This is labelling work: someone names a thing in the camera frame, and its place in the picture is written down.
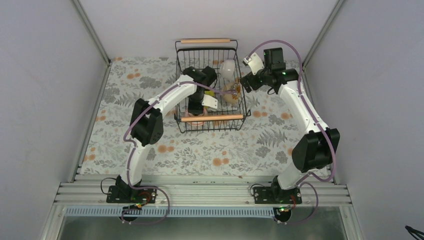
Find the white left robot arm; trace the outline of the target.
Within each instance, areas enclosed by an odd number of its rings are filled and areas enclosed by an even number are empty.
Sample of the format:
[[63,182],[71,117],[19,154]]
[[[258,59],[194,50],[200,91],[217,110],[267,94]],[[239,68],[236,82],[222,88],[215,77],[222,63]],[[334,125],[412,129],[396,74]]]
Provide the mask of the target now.
[[126,169],[120,174],[125,184],[120,188],[119,196],[124,201],[131,203],[139,197],[140,190],[136,185],[142,180],[143,161],[150,147],[163,136],[164,115],[186,98],[187,112],[194,116],[202,115],[205,90],[212,90],[210,85],[217,77],[215,70],[209,66],[202,70],[188,67],[162,93],[149,100],[140,98],[136,101],[130,126],[123,136],[124,142],[133,144]]

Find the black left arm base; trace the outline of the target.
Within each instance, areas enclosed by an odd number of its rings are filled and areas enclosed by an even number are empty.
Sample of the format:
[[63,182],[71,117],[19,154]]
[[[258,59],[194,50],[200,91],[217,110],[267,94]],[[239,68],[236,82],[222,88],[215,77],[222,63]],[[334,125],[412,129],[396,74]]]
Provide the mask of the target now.
[[121,176],[110,178],[115,180],[114,185],[108,187],[108,190],[102,190],[106,195],[107,203],[120,203],[120,204],[154,204],[157,196],[157,189],[153,186],[145,186],[142,189],[131,188],[124,182]]

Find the cream floral bowl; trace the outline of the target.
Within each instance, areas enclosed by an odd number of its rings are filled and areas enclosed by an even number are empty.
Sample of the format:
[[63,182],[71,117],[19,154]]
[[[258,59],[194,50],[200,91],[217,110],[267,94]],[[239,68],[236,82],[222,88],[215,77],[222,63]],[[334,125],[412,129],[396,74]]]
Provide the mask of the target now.
[[241,90],[241,85],[238,82],[229,82],[222,89],[223,92],[227,92],[222,95],[222,98],[226,103],[235,105],[241,97]]

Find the black wire dish rack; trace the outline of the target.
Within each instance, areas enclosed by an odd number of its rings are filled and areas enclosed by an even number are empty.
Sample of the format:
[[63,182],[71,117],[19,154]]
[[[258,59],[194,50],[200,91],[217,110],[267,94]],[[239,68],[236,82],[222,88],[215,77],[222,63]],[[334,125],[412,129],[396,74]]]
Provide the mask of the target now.
[[[240,84],[241,68],[238,59],[238,41],[231,39],[228,43],[202,43],[202,44],[182,44],[181,40],[175,42],[176,51],[176,73],[178,78],[183,71],[189,67],[203,70],[205,67],[211,67],[217,74],[217,79],[210,85],[212,90],[205,90],[205,95],[210,95],[218,100],[217,110],[207,110],[207,116],[213,115],[244,115],[239,120],[223,120],[223,121],[205,121],[204,125],[192,126],[185,122],[181,122],[185,112],[188,110],[189,99],[185,98],[175,108],[176,113],[174,119],[181,133],[189,132],[209,132],[209,131],[238,131],[242,128],[247,117],[251,115],[251,111],[247,107],[245,91],[241,86],[241,97],[238,103],[232,105],[224,101],[222,96],[227,94],[223,91],[226,84],[236,82]],[[232,79],[224,79],[220,74],[220,67],[223,61],[232,59],[235,61],[235,70]]]

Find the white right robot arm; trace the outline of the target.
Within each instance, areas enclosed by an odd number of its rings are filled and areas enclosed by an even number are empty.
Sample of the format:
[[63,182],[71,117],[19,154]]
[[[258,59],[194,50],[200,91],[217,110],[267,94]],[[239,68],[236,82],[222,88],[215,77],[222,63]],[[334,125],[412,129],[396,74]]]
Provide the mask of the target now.
[[263,57],[252,52],[243,59],[251,70],[240,80],[246,92],[269,86],[287,104],[298,130],[303,135],[292,150],[291,163],[271,183],[271,198],[278,204],[290,197],[290,190],[299,188],[308,177],[329,165],[335,170],[336,150],[340,133],[322,120],[308,98],[301,76],[294,68],[287,69],[282,48],[263,51]]

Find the orange patterned white bowl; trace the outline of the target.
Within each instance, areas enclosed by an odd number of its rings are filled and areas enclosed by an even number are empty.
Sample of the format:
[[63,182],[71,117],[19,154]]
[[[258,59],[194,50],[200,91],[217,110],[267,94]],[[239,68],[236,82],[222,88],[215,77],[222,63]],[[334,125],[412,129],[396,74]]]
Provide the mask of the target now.
[[203,112],[200,114],[190,113],[188,112],[188,110],[186,110],[182,119],[184,120],[186,124],[197,127],[197,126],[202,126],[205,124],[204,120],[198,120],[198,118],[205,117],[207,115],[208,115],[208,112],[205,108],[203,109]]

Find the white glossy bowl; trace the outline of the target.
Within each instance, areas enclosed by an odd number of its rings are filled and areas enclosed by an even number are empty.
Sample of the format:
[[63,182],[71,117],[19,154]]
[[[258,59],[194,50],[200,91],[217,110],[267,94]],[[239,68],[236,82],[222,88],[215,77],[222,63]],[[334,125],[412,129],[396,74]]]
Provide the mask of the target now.
[[231,80],[234,77],[235,69],[235,61],[233,59],[226,59],[221,63],[219,73],[222,78]]

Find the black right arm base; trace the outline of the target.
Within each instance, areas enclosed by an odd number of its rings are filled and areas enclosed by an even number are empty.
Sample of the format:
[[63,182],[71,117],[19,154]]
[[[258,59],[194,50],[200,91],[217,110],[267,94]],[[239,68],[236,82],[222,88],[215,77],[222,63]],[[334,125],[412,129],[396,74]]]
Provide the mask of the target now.
[[278,177],[275,176],[270,182],[270,186],[264,186],[260,183],[253,184],[249,189],[254,198],[255,204],[301,204],[303,202],[300,189],[295,187],[291,189],[281,189]]

